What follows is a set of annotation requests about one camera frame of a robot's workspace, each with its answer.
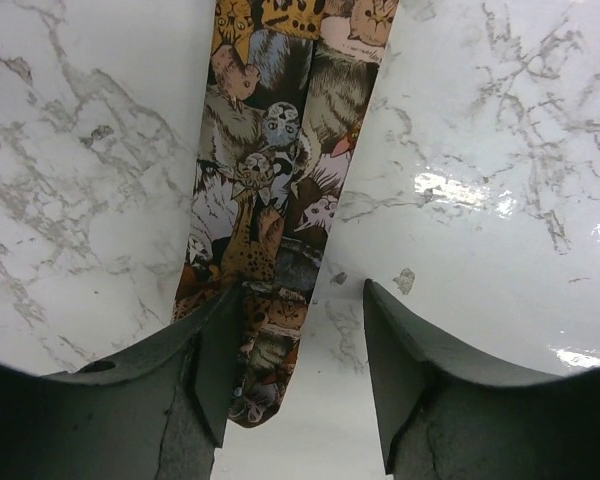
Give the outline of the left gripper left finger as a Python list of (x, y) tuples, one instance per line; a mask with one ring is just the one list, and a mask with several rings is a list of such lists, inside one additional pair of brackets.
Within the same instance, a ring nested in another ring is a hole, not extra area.
[(77, 372), (0, 364), (0, 479), (207, 479), (223, 444), (243, 291)]

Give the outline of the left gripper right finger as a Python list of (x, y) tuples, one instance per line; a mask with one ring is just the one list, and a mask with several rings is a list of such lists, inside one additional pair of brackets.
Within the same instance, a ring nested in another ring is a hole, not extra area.
[(396, 479), (600, 479), (600, 367), (569, 376), (481, 351), (367, 281), (378, 433)]

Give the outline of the brown cat pattern tie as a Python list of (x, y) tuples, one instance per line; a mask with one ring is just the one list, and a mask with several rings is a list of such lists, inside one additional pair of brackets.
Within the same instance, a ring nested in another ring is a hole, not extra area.
[(244, 288), (230, 419), (280, 409), (394, 1), (220, 1), (173, 316)]

